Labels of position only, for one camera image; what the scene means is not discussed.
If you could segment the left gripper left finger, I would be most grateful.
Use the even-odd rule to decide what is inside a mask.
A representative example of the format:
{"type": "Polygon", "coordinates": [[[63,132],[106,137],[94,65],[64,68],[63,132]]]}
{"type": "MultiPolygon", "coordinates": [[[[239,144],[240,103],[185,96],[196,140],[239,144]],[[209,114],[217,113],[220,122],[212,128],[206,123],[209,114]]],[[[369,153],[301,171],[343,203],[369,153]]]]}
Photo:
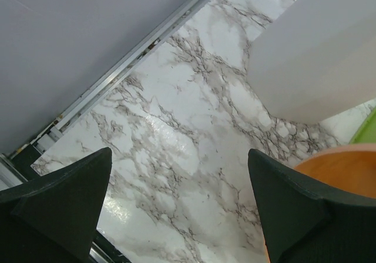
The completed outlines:
{"type": "Polygon", "coordinates": [[[87,262],[112,151],[1,191],[1,262],[87,262]]]}

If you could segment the green plastic tray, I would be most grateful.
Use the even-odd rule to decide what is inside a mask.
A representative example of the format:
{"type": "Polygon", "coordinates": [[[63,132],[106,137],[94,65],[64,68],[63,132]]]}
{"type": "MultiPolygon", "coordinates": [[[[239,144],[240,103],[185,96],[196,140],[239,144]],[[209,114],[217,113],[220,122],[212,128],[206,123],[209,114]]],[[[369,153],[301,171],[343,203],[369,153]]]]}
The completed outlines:
{"type": "Polygon", "coordinates": [[[353,135],[350,144],[375,143],[376,142],[376,109],[364,120],[362,125],[353,135]]]}

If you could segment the white octagonal bin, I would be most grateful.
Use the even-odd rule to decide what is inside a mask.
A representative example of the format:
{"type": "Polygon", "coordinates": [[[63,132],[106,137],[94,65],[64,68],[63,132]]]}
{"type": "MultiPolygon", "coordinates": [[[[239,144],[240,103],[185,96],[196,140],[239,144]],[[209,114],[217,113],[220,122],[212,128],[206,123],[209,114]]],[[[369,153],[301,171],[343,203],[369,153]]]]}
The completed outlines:
{"type": "Polygon", "coordinates": [[[248,81],[275,117],[314,124],[375,98],[375,0],[296,0],[251,44],[248,81]]]}

